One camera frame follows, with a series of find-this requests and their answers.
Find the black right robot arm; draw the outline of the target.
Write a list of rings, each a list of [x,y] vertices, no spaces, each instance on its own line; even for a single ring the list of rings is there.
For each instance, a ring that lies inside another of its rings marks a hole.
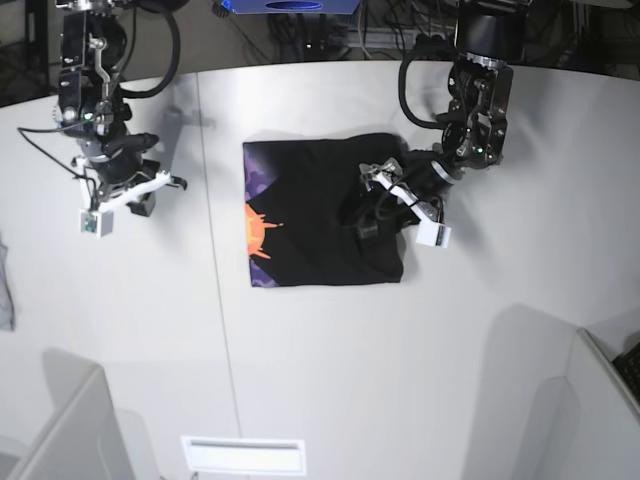
[[[181,37],[174,13],[179,1],[59,1],[66,11],[61,40],[62,67],[58,76],[56,132],[77,141],[86,160],[66,165],[66,171],[87,189],[88,210],[122,201],[129,210],[148,217],[155,192],[165,185],[186,188],[157,161],[143,155],[154,147],[155,134],[129,132],[129,102],[162,93],[173,81],[180,60]],[[144,10],[163,18],[171,36],[171,58],[160,82],[147,90],[123,87],[124,73],[134,52],[136,35],[119,23],[117,11]]]

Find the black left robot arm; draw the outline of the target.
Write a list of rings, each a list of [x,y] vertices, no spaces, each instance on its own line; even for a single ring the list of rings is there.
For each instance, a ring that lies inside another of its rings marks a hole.
[[[467,171],[487,169],[503,158],[511,65],[524,55],[529,6],[527,1],[460,1],[454,34],[416,39],[399,67],[399,105],[412,124],[440,131],[441,142],[381,165],[361,165],[363,203],[354,214],[359,238],[374,238],[391,222],[397,228],[417,225],[426,245],[446,245],[450,229],[444,222],[444,203],[449,190]],[[451,99],[446,112],[424,120],[409,106],[407,77],[415,60],[435,54],[451,58]]]

